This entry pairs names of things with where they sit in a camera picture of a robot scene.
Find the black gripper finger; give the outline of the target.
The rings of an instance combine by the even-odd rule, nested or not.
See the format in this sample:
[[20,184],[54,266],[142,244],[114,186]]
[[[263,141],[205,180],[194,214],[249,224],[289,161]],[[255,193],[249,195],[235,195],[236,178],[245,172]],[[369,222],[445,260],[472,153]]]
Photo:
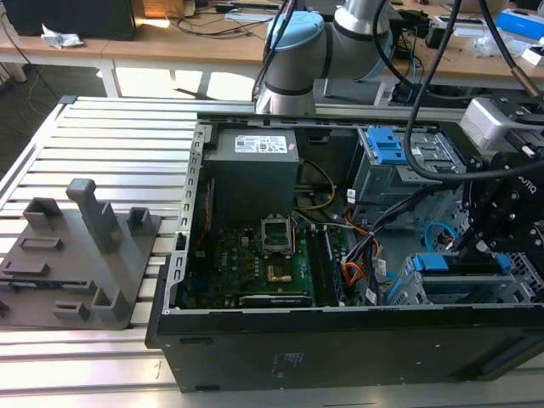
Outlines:
[[497,191],[496,179],[472,179],[463,185],[462,208],[467,213],[467,228],[455,241],[455,250],[461,258],[479,258],[477,244],[491,229],[491,201]]
[[497,229],[479,238],[492,252],[543,252],[543,225],[526,224],[509,229]]

